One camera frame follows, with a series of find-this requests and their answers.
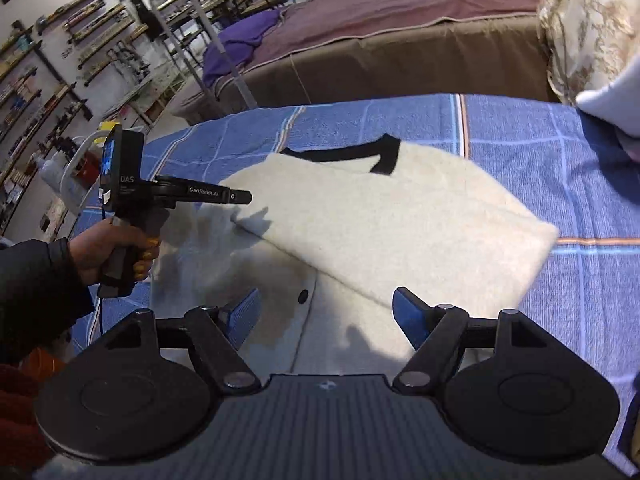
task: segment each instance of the black jacket sleeve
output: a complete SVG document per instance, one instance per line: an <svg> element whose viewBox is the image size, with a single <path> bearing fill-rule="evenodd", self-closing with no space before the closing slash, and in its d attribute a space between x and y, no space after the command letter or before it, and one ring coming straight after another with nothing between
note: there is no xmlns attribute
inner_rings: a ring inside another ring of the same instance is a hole
<svg viewBox="0 0 640 480"><path fill-rule="evenodd" d="M94 309L66 238L0 250L0 362L16 364Z"/></svg>

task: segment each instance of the small screen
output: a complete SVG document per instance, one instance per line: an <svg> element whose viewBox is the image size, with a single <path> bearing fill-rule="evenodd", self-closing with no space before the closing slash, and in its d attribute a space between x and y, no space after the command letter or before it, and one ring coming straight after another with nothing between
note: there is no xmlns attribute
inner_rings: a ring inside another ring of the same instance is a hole
<svg viewBox="0 0 640 480"><path fill-rule="evenodd" d="M102 163L100 165L100 172L103 176L109 176L111 174L111 162L113 160L113 147L115 140L111 139L104 145L102 151Z"/></svg>

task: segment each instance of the purple cloth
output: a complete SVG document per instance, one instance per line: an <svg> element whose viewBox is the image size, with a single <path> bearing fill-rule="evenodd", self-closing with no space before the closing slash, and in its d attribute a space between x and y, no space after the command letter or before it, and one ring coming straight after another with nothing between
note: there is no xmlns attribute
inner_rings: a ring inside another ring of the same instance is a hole
<svg viewBox="0 0 640 480"><path fill-rule="evenodd" d="M254 50L262 43L264 33L278 22L279 17L279 10L264 10L240 20L220 32L218 37L236 66L249 61L254 56ZM211 88L216 79L230 72L231 67L223 59L216 46L210 43L204 54L204 74L202 77L204 84Z"/></svg>

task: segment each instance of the floor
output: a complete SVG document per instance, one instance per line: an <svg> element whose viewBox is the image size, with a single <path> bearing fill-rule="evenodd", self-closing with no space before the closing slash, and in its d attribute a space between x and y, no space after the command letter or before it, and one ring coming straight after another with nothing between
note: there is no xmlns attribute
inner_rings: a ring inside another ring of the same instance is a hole
<svg viewBox="0 0 640 480"><path fill-rule="evenodd" d="M160 137L184 129L187 126L188 124L185 120L176 118L165 112L158 119L156 126L149 132L147 141L159 139ZM27 190L27 194L25 194L20 202L20 207L16 211L12 222L9 224L5 237L13 242L39 238L41 231L38 224L52 199L52 190L49 189L41 179L34 179ZM68 214L58 236L68 236L73 229L75 221L76 218Z"/></svg>

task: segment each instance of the table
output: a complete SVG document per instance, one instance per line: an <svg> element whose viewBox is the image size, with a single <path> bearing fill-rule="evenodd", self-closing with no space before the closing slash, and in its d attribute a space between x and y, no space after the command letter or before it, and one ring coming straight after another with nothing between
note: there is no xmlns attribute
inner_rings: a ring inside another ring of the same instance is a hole
<svg viewBox="0 0 640 480"><path fill-rule="evenodd" d="M178 73L174 73L173 65L170 62L164 63L157 67L151 74L149 74L143 81L141 81L135 88L129 91L116 104L109 108L102 116L103 121L107 121L115 117L120 111L127 105L136 113L136 115L149 127L153 128L156 124L149 118L144 110L148 110L153 103L158 104L164 108L166 105L159 99L159 95L162 95L171 83L176 79ZM155 91L152 87L156 84L158 88ZM147 104L140 104L140 99L146 98Z"/></svg>

